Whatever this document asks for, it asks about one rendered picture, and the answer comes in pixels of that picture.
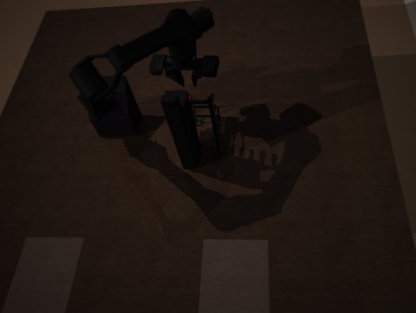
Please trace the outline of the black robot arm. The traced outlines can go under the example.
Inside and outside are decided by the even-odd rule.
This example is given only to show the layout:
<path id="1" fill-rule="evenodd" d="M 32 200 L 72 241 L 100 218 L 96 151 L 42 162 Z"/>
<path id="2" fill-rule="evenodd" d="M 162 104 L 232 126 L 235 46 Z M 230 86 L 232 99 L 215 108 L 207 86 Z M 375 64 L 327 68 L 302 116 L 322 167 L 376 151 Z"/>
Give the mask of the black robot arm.
<path id="1" fill-rule="evenodd" d="M 196 59 L 197 39 L 213 27 L 213 14 L 205 6 L 191 14 L 181 8 L 170 10 L 160 27 L 150 33 L 122 46 L 117 45 L 104 55 L 85 56 L 76 64 L 71 69 L 69 78 L 80 92 L 77 99 L 95 122 L 108 113 L 114 113 L 114 90 L 117 89 L 122 75 L 135 63 L 166 47 L 173 53 L 184 52 L 190 43 L 191 52 Z M 110 87 L 91 63 L 98 58 L 107 58 L 117 71 Z"/>

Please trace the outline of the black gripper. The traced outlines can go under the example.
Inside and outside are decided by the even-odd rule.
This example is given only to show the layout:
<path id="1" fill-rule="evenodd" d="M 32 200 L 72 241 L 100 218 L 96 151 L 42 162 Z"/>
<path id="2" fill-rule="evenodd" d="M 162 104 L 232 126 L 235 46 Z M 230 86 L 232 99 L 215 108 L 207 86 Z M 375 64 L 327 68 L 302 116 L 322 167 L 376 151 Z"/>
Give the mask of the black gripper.
<path id="1" fill-rule="evenodd" d="M 168 57 L 171 60 L 167 60 Z M 154 54 L 149 65 L 149 71 L 152 75 L 163 75 L 164 68 L 165 76 L 173 79 L 182 87 L 184 87 L 185 83 L 181 71 L 193 70 L 191 79 L 194 87 L 196 87 L 198 79 L 201 79 L 203 76 L 210 78 L 217 76 L 219 65 L 217 56 L 204 56 L 196 59 L 193 59 L 193 57 L 191 43 L 189 48 L 181 53 L 169 51 L 169 56 Z"/>

